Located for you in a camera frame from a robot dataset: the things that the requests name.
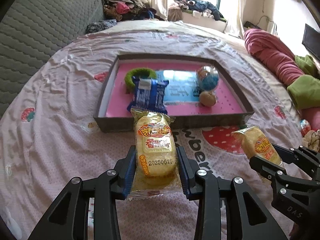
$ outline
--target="small colorful ball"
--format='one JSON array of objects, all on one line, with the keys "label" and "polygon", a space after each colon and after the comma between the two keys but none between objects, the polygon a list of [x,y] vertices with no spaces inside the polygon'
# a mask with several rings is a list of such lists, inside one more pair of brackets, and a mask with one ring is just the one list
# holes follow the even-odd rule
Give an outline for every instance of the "small colorful ball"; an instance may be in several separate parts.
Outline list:
[{"label": "small colorful ball", "polygon": [[196,71],[198,86],[202,91],[211,91],[217,88],[219,74],[215,67],[204,66]]},{"label": "small colorful ball", "polygon": [[210,91],[202,91],[199,95],[199,102],[204,106],[211,107],[215,105],[216,97]]}]

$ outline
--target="gray quilted headboard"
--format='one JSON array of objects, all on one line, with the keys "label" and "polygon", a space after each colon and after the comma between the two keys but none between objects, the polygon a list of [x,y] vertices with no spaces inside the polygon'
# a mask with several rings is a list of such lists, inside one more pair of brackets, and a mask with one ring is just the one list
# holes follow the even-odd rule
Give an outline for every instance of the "gray quilted headboard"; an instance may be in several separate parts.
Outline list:
[{"label": "gray quilted headboard", "polygon": [[15,0],[0,23],[0,117],[55,52],[103,17],[101,0]]}]

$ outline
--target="green hair tie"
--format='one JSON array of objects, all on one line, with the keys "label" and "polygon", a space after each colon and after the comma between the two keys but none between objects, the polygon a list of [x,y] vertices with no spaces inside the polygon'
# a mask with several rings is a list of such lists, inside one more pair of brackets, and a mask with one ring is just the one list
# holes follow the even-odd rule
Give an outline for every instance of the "green hair tie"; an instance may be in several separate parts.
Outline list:
[{"label": "green hair tie", "polygon": [[135,84],[132,82],[133,76],[137,78],[157,78],[156,72],[150,68],[134,68],[130,70],[124,77],[124,82],[130,92],[133,92],[135,88]]}]

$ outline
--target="blue snack package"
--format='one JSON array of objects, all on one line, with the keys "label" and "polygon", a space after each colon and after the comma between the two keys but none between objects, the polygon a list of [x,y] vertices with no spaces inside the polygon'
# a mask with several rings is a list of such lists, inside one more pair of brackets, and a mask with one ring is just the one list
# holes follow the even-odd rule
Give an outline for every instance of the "blue snack package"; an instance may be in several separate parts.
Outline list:
[{"label": "blue snack package", "polygon": [[143,79],[132,77],[135,84],[133,101],[128,105],[130,112],[132,106],[148,109],[158,113],[167,114],[163,105],[164,90],[169,80],[158,81],[156,79]]}]

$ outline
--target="metal pivot bolt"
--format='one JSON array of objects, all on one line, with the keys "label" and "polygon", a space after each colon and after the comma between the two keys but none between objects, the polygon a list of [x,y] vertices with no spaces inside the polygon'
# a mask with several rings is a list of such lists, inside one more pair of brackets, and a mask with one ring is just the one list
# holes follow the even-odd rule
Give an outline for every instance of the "metal pivot bolt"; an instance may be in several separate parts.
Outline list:
[{"label": "metal pivot bolt", "polygon": [[107,175],[108,176],[113,176],[113,175],[115,175],[117,172],[115,171],[115,170],[108,170],[107,171]]},{"label": "metal pivot bolt", "polygon": [[243,179],[240,177],[235,177],[235,183],[236,184],[242,184],[243,183]]},{"label": "metal pivot bolt", "polygon": [[207,171],[205,171],[205,170],[198,170],[197,173],[198,173],[198,175],[200,175],[200,176],[207,175]]},{"label": "metal pivot bolt", "polygon": [[75,177],[75,178],[73,178],[72,180],[71,180],[71,183],[72,184],[78,184],[80,182],[80,178],[78,178],[78,177]]}]

